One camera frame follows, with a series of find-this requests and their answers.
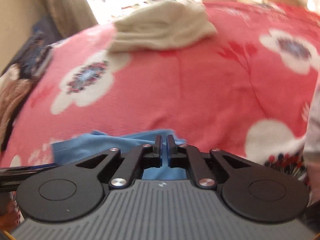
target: gray ribbed plate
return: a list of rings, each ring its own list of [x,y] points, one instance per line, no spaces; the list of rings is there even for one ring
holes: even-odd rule
[[[214,191],[189,180],[136,180],[110,192],[82,219],[45,224],[27,219],[12,234],[17,240],[311,240],[299,220],[278,225],[250,222],[229,211]]]

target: silver screw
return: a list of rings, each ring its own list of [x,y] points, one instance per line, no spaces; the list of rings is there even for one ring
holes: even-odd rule
[[[199,184],[202,187],[210,187],[215,184],[215,181],[213,179],[201,179],[201,180],[199,180]]]
[[[125,185],[126,183],[127,183],[127,181],[123,178],[116,178],[111,181],[111,184],[116,187],[121,187],[121,186]]]

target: blue cloth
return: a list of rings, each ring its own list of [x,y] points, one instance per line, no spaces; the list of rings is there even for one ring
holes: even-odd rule
[[[162,167],[149,168],[143,172],[143,179],[186,179],[186,171],[181,168],[168,167],[166,138],[172,134],[176,144],[185,143],[178,139],[171,130],[155,130],[121,137],[108,136],[105,133],[93,131],[77,138],[52,144],[54,162],[58,165],[75,162],[110,148],[119,148],[121,152],[129,152],[132,147],[141,144],[154,144],[156,136],[163,137]]]

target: white cloth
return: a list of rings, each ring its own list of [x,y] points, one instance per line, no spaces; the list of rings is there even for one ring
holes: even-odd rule
[[[217,32],[204,5],[194,0],[163,1],[141,8],[116,21],[115,27],[109,52],[183,48]]]

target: pink blanket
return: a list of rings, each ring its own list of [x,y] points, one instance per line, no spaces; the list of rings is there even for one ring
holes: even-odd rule
[[[261,163],[299,150],[320,65],[319,18],[291,7],[205,5],[218,34],[188,48],[109,55],[111,25],[57,45],[1,165],[51,162],[50,143],[92,130],[172,129],[201,151]]]

